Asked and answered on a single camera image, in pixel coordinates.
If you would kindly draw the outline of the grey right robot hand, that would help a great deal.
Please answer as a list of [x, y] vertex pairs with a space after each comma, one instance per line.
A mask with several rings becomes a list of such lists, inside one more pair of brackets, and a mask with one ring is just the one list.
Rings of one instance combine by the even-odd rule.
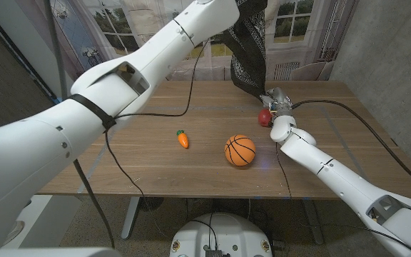
[[280, 88], [268, 89], [260, 95], [263, 106], [267, 108], [274, 117], [292, 116], [292, 102], [288, 95]]

